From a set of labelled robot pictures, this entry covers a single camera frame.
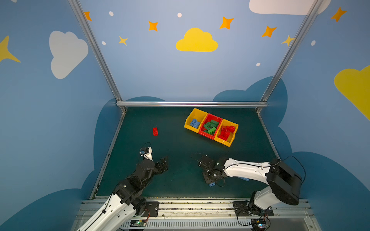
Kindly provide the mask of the red lego brick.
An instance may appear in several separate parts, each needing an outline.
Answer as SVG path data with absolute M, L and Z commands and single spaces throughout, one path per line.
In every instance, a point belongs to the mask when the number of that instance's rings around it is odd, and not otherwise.
M 158 136 L 159 135 L 158 128 L 153 128 L 153 135 L 154 136 Z

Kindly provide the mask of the green lego brick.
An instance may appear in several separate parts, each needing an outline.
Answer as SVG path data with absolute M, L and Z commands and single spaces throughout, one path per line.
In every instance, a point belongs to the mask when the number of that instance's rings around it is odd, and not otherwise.
M 219 122 L 215 120 L 211 120 L 203 125 L 203 132 L 209 135 L 214 135 L 218 128 L 218 125 L 219 125 Z

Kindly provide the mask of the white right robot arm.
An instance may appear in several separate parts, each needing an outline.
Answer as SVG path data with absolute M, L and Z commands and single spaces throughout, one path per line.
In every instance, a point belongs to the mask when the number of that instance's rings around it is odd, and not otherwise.
M 249 179 L 262 182 L 267 186 L 252 193 L 247 204 L 250 214 L 259 215 L 278 203 L 291 206 L 299 204 L 302 177 L 280 159 L 270 162 L 246 162 L 232 158 L 217 161 L 203 155 L 198 162 L 203 169 L 207 184 L 216 184 L 227 177 Z

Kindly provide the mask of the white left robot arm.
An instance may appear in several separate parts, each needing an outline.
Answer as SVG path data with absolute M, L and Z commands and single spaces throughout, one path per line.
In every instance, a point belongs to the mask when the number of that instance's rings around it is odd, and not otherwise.
M 116 231 L 123 223 L 143 214 L 146 206 L 143 190 L 155 175 L 168 171 L 168 168 L 168 157 L 159 162 L 145 159 L 137 164 L 133 174 L 116 185 L 102 207 L 78 230 Z

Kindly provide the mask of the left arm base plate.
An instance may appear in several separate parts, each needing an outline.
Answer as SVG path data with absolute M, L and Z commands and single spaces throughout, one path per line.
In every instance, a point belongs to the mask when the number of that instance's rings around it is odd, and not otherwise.
M 136 217 L 157 217 L 159 213 L 159 202 L 149 201 L 142 203 L 136 210 Z

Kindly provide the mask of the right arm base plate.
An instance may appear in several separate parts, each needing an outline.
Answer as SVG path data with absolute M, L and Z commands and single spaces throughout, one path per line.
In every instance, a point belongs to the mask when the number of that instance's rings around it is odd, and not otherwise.
M 272 207 L 269 207 L 268 209 L 263 210 L 255 205 L 249 206 L 249 201 L 234 201 L 233 209 L 237 217 L 238 216 L 242 216 L 242 217 L 274 216 Z

